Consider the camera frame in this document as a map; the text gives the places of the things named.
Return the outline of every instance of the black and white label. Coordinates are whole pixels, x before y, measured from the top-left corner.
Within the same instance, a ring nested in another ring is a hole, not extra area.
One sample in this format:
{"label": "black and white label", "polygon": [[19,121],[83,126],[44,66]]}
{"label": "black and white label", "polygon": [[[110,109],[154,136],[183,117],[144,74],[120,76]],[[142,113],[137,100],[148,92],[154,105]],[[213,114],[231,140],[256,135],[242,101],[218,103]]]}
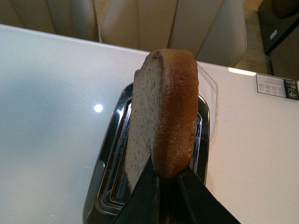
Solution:
{"label": "black and white label", "polygon": [[295,80],[256,74],[257,92],[299,100],[298,82]]}

